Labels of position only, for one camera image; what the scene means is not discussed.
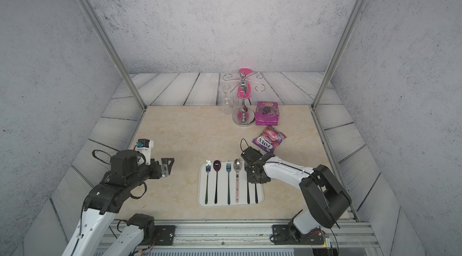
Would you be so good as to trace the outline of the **silver spoon pink handle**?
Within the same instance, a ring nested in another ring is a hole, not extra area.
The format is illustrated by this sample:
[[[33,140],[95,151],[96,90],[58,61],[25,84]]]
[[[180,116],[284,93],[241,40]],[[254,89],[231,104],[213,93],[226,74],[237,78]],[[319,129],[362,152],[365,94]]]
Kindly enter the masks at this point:
[[[241,170],[241,162],[239,159],[236,159],[233,163],[233,169],[235,171],[235,202],[239,202],[239,172]]]

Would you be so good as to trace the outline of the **green handled fork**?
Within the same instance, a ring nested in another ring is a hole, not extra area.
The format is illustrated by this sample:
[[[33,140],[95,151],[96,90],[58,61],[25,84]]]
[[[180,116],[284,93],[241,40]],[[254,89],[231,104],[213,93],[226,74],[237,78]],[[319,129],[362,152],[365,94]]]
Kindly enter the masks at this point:
[[[208,204],[208,182],[209,173],[211,171],[211,161],[206,161],[206,190],[205,190],[205,204]]]

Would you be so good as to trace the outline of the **purple fork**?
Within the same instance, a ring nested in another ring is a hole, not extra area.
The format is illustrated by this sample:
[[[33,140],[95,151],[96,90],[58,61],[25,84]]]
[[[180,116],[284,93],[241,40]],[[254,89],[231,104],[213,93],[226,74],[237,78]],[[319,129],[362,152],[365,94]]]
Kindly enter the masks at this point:
[[[246,182],[246,185],[247,185],[247,204],[250,204],[250,190],[249,190],[249,181],[248,181],[248,164],[246,161],[244,161],[244,171],[246,173],[246,176],[245,176],[245,182]]]

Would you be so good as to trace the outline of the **blue fork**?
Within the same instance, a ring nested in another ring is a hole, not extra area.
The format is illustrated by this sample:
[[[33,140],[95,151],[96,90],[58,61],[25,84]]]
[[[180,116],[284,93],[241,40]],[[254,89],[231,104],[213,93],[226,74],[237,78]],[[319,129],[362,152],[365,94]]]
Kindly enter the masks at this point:
[[[230,188],[230,177],[231,177],[231,161],[226,162],[226,171],[227,171],[227,204],[231,204],[231,188]]]

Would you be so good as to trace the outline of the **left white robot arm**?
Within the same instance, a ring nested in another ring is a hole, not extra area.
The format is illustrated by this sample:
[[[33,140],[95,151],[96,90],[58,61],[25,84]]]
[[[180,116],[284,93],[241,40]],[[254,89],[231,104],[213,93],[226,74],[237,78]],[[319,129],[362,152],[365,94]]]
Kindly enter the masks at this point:
[[[78,225],[63,254],[65,256],[92,256],[123,203],[137,199],[132,191],[146,187],[147,180],[168,177],[173,158],[156,161],[151,157],[154,143],[139,139],[131,150],[122,150],[107,162],[110,170],[85,198]],[[125,222],[126,226],[115,242],[104,252],[106,256],[145,256],[154,246],[173,244],[174,225],[156,225],[152,216],[136,213]]]

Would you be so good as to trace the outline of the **purple spoon dark handle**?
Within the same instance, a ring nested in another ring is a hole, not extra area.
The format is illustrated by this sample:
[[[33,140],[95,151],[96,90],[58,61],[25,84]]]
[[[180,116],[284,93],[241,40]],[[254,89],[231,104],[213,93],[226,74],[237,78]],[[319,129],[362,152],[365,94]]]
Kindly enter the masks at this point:
[[[257,184],[255,183],[254,184],[254,192],[255,192],[255,203],[258,204],[259,203],[259,197],[258,197],[258,191],[257,191]]]

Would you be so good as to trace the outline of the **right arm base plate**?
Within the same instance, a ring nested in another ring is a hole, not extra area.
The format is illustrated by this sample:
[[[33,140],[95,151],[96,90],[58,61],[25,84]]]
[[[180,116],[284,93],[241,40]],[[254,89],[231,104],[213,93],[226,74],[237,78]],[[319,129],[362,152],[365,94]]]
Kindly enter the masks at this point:
[[[324,245],[325,237],[322,230],[314,230],[303,234],[293,225],[273,225],[270,241],[275,245]]]

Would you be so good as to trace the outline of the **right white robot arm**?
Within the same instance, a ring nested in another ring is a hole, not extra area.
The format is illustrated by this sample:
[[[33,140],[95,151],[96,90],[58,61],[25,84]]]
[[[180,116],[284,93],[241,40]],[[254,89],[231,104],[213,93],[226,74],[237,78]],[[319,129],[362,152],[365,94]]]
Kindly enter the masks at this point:
[[[274,225],[270,241],[275,245],[321,245],[323,229],[331,229],[351,205],[351,197],[325,165],[301,167],[252,147],[241,154],[247,165],[247,181],[265,184],[273,179],[301,191],[307,209],[286,225]]]

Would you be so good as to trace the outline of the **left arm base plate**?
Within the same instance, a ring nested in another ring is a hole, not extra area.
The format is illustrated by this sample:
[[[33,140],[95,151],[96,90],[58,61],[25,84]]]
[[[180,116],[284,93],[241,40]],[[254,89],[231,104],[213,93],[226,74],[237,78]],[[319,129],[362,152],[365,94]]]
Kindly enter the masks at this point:
[[[147,246],[172,246],[175,225],[155,225],[148,228],[147,239],[144,241]]]

